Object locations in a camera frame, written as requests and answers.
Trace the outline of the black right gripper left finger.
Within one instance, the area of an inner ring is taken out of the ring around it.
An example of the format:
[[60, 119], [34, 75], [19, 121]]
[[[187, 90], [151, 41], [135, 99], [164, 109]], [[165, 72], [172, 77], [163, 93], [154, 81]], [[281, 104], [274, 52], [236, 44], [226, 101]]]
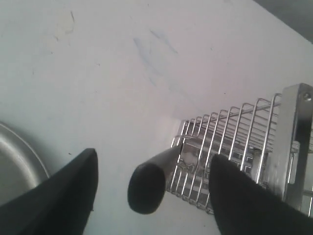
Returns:
[[2, 205], [0, 233], [82, 235], [97, 187], [97, 153], [88, 148], [34, 189]]

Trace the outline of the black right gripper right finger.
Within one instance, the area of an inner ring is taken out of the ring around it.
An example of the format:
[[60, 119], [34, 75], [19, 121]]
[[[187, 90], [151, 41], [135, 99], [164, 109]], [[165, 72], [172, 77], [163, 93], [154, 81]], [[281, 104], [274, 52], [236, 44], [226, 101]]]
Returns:
[[227, 157], [210, 164], [210, 201], [223, 235], [311, 235], [313, 220], [256, 184]]

